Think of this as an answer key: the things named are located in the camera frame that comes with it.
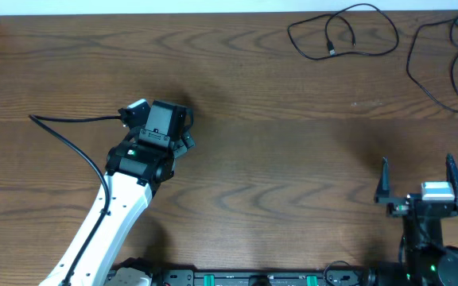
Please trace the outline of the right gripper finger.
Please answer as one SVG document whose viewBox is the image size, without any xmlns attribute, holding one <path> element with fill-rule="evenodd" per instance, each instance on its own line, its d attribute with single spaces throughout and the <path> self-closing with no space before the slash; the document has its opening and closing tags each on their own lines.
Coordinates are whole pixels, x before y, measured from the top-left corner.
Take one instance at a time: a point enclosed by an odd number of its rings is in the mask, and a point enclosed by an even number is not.
<svg viewBox="0 0 458 286">
<path fill-rule="evenodd" d="M 445 164 L 447 181 L 452 185 L 455 201 L 458 205 L 458 167 L 451 153 L 446 156 Z"/>
<path fill-rule="evenodd" d="M 376 203 L 386 203 L 390 198 L 389 163 L 386 157 L 382 159 L 381 176 L 376 188 L 374 200 Z"/>
</svg>

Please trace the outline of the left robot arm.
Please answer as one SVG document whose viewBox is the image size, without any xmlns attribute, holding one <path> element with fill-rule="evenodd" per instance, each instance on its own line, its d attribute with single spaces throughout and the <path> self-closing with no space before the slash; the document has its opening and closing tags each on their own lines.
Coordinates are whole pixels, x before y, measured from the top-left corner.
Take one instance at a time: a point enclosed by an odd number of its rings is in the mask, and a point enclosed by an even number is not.
<svg viewBox="0 0 458 286">
<path fill-rule="evenodd" d="M 185 106 L 140 99 L 114 119 L 128 134 L 107 154 L 100 170 L 87 154 L 48 127 L 47 117 L 31 120 L 78 153 L 100 180 L 96 199 L 76 236 L 44 285 L 111 285 L 108 274 L 137 219 L 162 183 L 173 178 L 175 161 L 194 147 L 193 111 Z"/>
</svg>

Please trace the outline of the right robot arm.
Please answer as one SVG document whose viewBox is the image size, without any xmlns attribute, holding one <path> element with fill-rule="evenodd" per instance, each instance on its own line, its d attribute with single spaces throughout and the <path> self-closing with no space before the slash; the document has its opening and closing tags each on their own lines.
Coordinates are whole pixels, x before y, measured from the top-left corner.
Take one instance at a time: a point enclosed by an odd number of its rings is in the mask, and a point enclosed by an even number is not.
<svg viewBox="0 0 458 286">
<path fill-rule="evenodd" d="M 375 202 L 386 214 L 402 220 L 397 263 L 368 271 L 365 285 L 458 285 L 458 247 L 445 245 L 441 220 L 458 216 L 458 167 L 446 156 L 446 180 L 421 183 L 421 191 L 401 198 L 390 187 L 389 163 L 382 171 Z"/>
</svg>

